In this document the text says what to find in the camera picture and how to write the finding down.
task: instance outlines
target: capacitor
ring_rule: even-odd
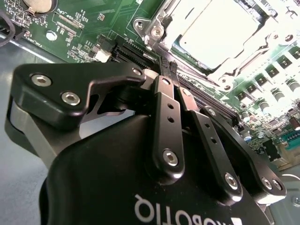
[[[295,117],[291,117],[289,122],[291,126],[294,128],[294,130],[300,130],[300,123]]]
[[[276,92],[273,96],[279,104],[284,104],[286,101],[285,95],[282,92]]]
[[[56,41],[57,40],[57,34],[52,30],[48,30],[47,33],[46,33],[46,38],[49,41]]]
[[[250,117],[249,117],[249,114],[247,112],[242,112],[240,115],[242,117],[242,120],[245,123],[249,123],[250,122]]]
[[[259,107],[263,113],[270,113],[271,112],[271,107],[267,102],[261,102],[259,104]]]
[[[252,140],[252,137],[250,135],[250,132],[247,131],[245,133],[242,134],[242,138],[244,139],[245,142],[249,142]]]
[[[300,92],[300,84],[298,82],[291,82],[288,86],[292,90],[292,92]]]
[[[264,138],[264,133],[263,133],[263,132],[259,132],[259,133],[257,134],[257,137],[260,138],[260,139],[261,139],[261,138]]]

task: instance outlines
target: robotiq logo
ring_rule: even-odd
[[[170,213],[171,209],[169,206],[166,206],[166,208],[165,208],[166,222],[162,222],[161,214],[160,214],[160,204],[156,203],[156,210],[154,210],[153,205],[147,199],[143,199],[139,195],[135,195],[135,197],[137,199],[137,202],[135,203],[135,215],[141,222],[150,223],[151,221],[153,221],[153,219],[155,217],[155,211],[156,211],[156,224],[157,225],[175,225],[175,224],[172,224],[171,213]],[[149,208],[149,211],[150,211],[149,215],[141,214],[140,206],[142,206],[142,205],[145,205]],[[225,223],[215,221],[211,218],[203,218],[199,215],[190,216],[183,210],[178,210],[175,213],[176,225],[182,225],[180,223],[181,217],[185,218],[184,220],[187,222],[187,223],[185,222],[185,224],[188,224],[188,225],[226,225]],[[240,218],[232,217],[231,221],[232,221],[233,225],[242,225],[242,220]]]

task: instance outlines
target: black cable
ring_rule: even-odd
[[[0,10],[0,18],[4,19],[9,26],[9,34],[6,36],[6,38],[3,41],[0,41],[0,47],[2,47],[6,45],[15,36],[15,26],[13,22],[11,22],[10,18],[6,15],[6,13],[3,12],[2,10]]]

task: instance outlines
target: black connector slot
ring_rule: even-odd
[[[132,62],[142,69],[151,69],[159,72],[159,65],[143,56],[144,52],[132,46],[121,37],[116,38],[116,46],[112,50],[109,61]]]
[[[219,114],[221,114],[223,117],[227,119],[233,120],[236,118],[236,113],[233,110],[224,106],[217,99],[215,98],[213,99],[212,96],[208,95],[204,91],[194,88],[190,83],[181,79],[180,77],[179,77],[179,83],[181,87],[188,89],[192,93],[192,95],[195,96],[197,106],[200,109],[204,106],[211,106],[215,108],[219,112]]]

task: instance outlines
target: motherboard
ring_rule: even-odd
[[[253,150],[278,167],[300,163],[299,0],[4,0],[0,9],[21,38],[66,62],[175,62],[180,85],[234,120]]]

